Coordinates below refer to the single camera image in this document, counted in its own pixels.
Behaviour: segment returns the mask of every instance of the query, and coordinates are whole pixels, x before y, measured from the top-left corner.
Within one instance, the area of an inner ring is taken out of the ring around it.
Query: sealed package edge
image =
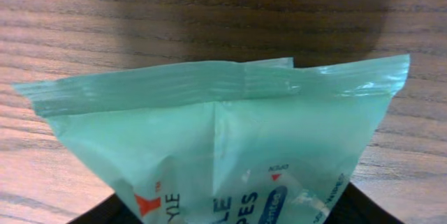
[[[408,69],[203,61],[15,88],[143,223],[314,224]]]

